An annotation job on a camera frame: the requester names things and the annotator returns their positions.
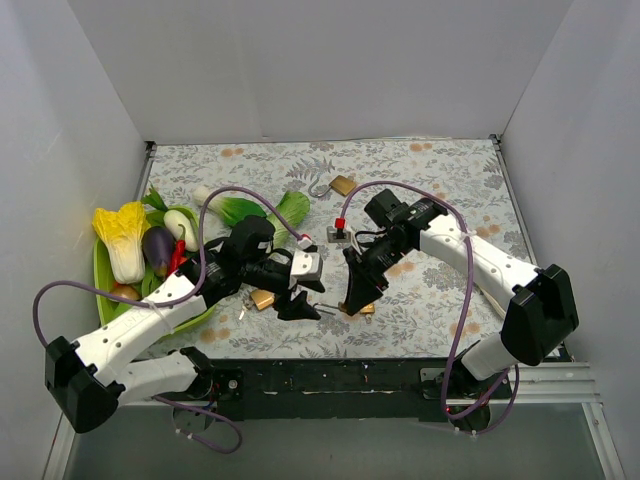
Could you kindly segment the small brass padlock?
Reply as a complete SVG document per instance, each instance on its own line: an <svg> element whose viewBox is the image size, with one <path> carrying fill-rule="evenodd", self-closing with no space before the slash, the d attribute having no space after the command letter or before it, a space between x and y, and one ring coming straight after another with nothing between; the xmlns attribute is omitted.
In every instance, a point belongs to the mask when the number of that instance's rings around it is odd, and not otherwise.
<svg viewBox="0 0 640 480"><path fill-rule="evenodd" d="M347 314L347 310L346 307L342 304L342 303L338 303L337 305L332 305L332 304L327 304L327 303L322 303L322 302L318 302L314 305L314 308L321 312L321 313L325 313L327 315L332 315L335 316L338 313L340 314L344 314L346 315L348 318L353 319L355 317L362 317L365 321L366 324L371 324L373 321L373 315L375 313L375 305L374 304L369 304L365 307L363 307L357 315L353 315L353 316L349 316Z"/></svg>

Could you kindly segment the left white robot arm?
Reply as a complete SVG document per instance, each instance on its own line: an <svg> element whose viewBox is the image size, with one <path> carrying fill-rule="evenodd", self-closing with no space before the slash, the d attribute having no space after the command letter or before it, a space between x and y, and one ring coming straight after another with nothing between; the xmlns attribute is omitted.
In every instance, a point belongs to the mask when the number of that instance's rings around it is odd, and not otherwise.
<svg viewBox="0 0 640 480"><path fill-rule="evenodd" d="M78 433L94 430L129 402L164 393L208 397L214 367L195 347L152 360L138 356L161 337L249 285L271 292L281 320L317 320L309 291L323 292L323 261L309 237L292 252L275 253L274 226L250 215L226 237L212 240L140 305L74 341L58 337L45 349L45 386Z"/></svg>

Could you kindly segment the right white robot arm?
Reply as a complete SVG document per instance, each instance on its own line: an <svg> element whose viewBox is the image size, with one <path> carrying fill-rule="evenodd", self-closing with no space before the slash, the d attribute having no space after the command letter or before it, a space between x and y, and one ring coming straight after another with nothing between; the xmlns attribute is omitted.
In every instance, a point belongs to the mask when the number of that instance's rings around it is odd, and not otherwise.
<svg viewBox="0 0 640 480"><path fill-rule="evenodd" d="M499 332L468 347L441 375L444 391L475 397L495 375L518 364L539 365L577 329L571 280L558 265L541 268L513 257L473 235L450 208L428 197L407 204L385 189L365 212L382 233L365 247L343 251L347 314L380 299L389 286L386 271L412 251L465 274L505 312Z"/></svg>

